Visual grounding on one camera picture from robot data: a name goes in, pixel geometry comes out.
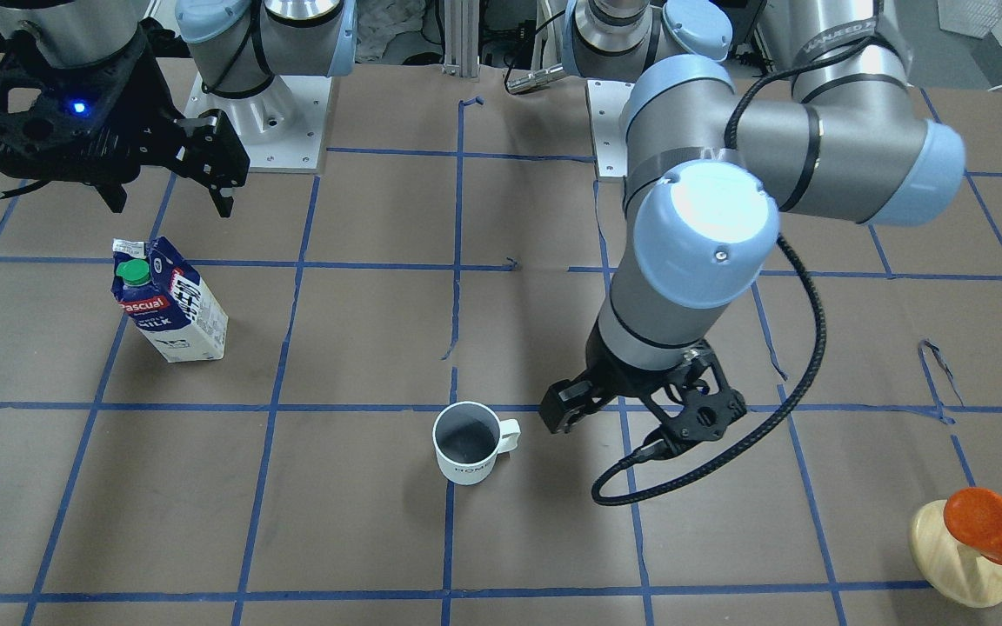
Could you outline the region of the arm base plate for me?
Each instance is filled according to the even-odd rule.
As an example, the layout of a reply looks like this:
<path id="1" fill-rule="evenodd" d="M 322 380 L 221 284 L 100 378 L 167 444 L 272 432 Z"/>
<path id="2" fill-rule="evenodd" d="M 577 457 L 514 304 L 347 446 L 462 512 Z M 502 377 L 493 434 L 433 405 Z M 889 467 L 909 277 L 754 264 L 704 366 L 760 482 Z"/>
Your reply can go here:
<path id="1" fill-rule="evenodd" d="M 599 182 L 620 182 L 627 174 L 627 143 L 621 119 L 632 88 L 632 83 L 587 80 L 585 92 Z"/>
<path id="2" fill-rule="evenodd" d="M 205 94 L 197 75 L 184 115 L 226 111 L 253 173 L 317 174 L 323 165 L 334 86 L 331 77 L 282 76 L 261 94 L 234 100 Z"/>

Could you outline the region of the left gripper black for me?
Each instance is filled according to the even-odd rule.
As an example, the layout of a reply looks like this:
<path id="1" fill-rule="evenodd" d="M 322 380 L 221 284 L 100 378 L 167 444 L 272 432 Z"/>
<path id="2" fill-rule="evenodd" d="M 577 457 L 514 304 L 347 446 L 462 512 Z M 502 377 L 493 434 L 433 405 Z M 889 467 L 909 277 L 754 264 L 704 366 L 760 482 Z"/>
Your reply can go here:
<path id="1" fill-rule="evenodd" d="M 660 390 L 680 405 L 677 415 L 668 415 L 653 401 Z M 704 338 L 673 349 L 669 364 L 637 366 L 613 353 L 601 331 L 593 331 L 587 340 L 587 374 L 549 385 L 539 416 L 553 435 L 569 433 L 616 397 L 643 400 L 659 421 L 640 445 L 644 458 L 676 458 L 699 443 L 717 441 L 747 413 L 744 396 L 728 388 L 718 357 Z"/>

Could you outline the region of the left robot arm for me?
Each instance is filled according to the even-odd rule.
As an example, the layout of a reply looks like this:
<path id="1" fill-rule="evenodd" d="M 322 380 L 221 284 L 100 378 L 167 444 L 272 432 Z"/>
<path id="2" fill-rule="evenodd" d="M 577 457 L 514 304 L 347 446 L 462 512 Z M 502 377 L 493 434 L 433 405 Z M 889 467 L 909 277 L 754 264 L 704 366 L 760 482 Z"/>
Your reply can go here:
<path id="1" fill-rule="evenodd" d="M 792 1 L 790 99 L 740 96 L 723 67 L 731 23 L 708 1 L 570 1 L 570 75 L 631 83 L 627 242 L 587 342 L 587 368 L 539 408 L 568 431 L 617 397 L 658 420 L 664 455 L 719 439 L 746 413 L 706 333 L 756 280 L 780 217 L 920 225 L 964 174 L 961 137 L 918 118 L 911 53 L 890 1 Z"/>

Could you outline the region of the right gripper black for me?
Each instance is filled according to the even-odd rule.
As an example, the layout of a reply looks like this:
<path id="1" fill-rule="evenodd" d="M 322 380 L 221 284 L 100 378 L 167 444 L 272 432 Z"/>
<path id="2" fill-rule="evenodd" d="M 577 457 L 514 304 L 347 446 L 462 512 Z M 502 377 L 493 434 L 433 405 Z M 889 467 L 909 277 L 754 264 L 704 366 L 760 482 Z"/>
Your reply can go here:
<path id="1" fill-rule="evenodd" d="M 167 166 L 207 189 L 219 217 L 233 214 L 250 156 L 225 110 L 183 118 L 152 51 L 160 23 L 140 23 L 114 56 L 55 69 L 35 38 L 12 33 L 0 61 L 0 173 L 91 183 L 112 214 L 144 165 Z"/>

